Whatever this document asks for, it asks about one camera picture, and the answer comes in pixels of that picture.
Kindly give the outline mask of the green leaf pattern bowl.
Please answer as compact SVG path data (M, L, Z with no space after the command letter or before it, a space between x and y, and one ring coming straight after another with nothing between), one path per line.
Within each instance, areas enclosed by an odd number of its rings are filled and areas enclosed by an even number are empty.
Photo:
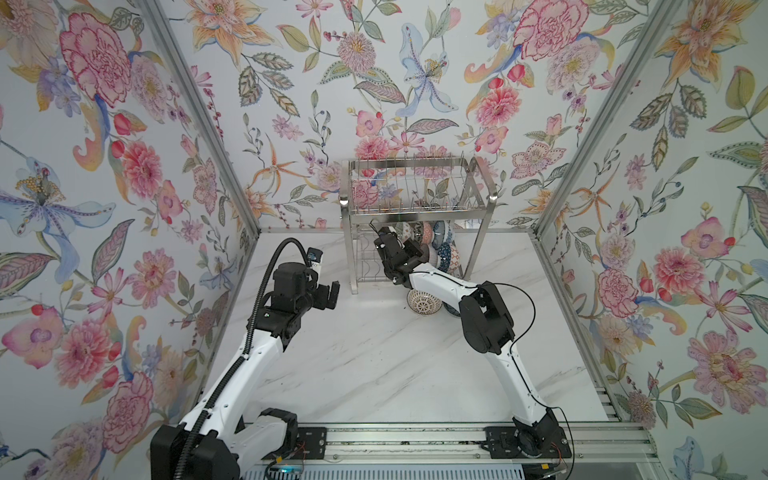
M434 239L434 229L430 222L422 222L420 243L422 245L431 245Z

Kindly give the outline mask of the blue triangle pattern bowl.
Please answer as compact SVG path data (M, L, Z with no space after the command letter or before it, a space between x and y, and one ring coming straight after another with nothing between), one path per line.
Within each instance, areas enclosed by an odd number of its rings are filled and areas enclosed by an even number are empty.
M451 275L456 274L461 268L461 257L454 243L443 243L436 249L438 255L437 268Z

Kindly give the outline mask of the blue white floral bowl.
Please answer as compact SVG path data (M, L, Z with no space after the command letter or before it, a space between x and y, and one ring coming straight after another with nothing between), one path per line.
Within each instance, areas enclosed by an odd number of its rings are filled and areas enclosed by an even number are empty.
M449 221L439 220L432 226L433 238L431 245L439 249L443 245L450 245L453 241L453 228Z

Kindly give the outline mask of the grey green pattern bowl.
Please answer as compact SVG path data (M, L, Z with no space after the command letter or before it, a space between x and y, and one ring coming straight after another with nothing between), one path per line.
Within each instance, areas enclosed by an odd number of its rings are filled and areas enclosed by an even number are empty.
M402 240L418 241L420 238L420 227L417 223L401 222L399 232Z

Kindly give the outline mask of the purple striped bowl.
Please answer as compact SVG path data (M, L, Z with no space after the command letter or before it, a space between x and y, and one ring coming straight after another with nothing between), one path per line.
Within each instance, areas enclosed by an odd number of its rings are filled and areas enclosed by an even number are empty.
M439 254L431 245L426 245L426 248L428 252L428 263L433 267L437 268L440 264Z

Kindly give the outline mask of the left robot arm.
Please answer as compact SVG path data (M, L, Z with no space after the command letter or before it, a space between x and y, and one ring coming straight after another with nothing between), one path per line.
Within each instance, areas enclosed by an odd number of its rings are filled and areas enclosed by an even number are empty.
M150 443L153 479L240 479L263 460L298 449L296 414L267 408L248 422L243 415L266 371L301 328L305 313L335 307L340 285L319 281L320 263L287 262L273 273L252 333L236 350L214 387L176 426L163 426Z

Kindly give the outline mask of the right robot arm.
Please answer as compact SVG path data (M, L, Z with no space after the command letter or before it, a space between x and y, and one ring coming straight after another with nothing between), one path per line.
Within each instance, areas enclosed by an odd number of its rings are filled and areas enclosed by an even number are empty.
M401 241L389 227L374 240L386 277L395 285L436 297L459 313L465 341L484 355L507 395L510 427L487 427L481 448L493 459L565 460L574 456L570 425L534 388L517 350L514 320L490 281L472 283L431 265L415 241Z

